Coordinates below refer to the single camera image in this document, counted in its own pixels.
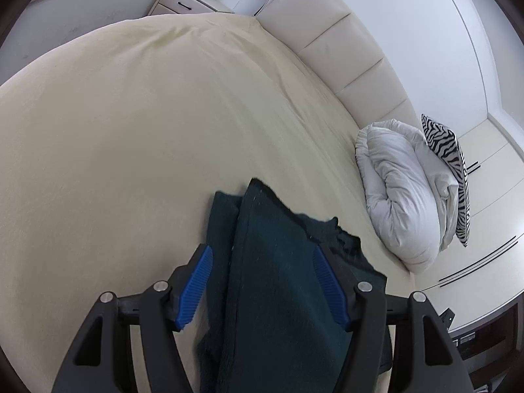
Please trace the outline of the zebra striped pillow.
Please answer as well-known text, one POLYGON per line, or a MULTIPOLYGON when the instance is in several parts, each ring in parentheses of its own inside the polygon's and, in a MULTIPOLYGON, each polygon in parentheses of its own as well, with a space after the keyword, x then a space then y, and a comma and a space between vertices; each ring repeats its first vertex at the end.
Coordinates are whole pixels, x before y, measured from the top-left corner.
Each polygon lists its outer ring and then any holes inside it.
POLYGON ((470 239, 471 213, 468 174, 458 137, 451 128, 421 115, 424 138, 428 147, 447 166, 458 183, 458 219, 456 236, 466 248, 470 239))

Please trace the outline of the cream padded headboard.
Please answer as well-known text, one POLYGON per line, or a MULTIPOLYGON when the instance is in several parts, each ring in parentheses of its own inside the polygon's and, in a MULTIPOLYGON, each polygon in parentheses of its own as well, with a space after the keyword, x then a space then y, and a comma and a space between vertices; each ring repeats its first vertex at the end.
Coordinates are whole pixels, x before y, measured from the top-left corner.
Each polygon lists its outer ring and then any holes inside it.
POLYGON ((420 126, 389 60, 343 0, 267 0, 256 18, 322 79, 359 127, 390 119, 420 126))

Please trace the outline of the cream bed mattress sheet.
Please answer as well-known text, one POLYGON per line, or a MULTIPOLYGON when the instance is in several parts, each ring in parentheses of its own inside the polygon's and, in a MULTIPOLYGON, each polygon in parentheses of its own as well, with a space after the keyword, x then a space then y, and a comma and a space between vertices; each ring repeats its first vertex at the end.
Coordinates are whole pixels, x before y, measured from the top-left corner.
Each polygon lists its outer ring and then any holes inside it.
POLYGON ((391 294, 410 273, 378 239, 358 125, 257 20, 125 20, 47 52, 1 87, 1 346, 51 390, 96 298, 136 294, 203 242, 213 195, 262 180, 338 218, 391 294))

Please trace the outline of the dark green knit sweater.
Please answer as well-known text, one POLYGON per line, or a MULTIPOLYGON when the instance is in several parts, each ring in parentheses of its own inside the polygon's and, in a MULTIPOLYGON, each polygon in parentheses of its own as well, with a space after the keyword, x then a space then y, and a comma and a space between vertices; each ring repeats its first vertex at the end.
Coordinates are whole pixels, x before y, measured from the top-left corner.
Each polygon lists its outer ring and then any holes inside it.
POLYGON ((215 194, 206 242, 209 330, 197 356, 203 392, 330 392, 351 340, 332 318, 313 270, 324 244, 359 280, 384 289, 385 276, 337 219, 288 209, 252 179, 241 196, 215 194))

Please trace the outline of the black electronics on shelf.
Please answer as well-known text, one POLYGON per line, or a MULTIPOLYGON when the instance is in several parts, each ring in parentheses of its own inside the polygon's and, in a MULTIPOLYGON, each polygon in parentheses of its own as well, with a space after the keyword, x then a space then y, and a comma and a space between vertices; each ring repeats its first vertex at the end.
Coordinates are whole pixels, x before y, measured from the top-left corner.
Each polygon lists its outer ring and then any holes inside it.
POLYGON ((464 360, 484 357, 497 360, 516 349, 518 308, 510 307, 499 316, 468 332, 452 336, 452 341, 464 360))

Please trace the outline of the white folded duvet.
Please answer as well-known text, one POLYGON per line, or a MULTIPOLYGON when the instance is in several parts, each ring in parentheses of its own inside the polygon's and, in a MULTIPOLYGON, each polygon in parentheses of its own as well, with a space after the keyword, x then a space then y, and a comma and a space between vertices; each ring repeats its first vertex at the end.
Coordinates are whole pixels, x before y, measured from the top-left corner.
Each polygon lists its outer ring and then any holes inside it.
POLYGON ((424 272, 456 234, 458 183, 423 132, 404 122, 369 124, 355 151, 378 237, 409 271, 424 272))

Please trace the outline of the white bedside drawer cabinet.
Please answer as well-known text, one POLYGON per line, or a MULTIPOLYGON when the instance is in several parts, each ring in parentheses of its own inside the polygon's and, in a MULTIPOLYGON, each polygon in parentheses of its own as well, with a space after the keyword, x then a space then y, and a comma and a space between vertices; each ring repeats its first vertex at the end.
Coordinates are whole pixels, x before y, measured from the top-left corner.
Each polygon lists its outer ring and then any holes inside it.
POLYGON ((202 14, 209 12, 232 13, 233 11, 217 0, 156 0, 148 15, 202 14))

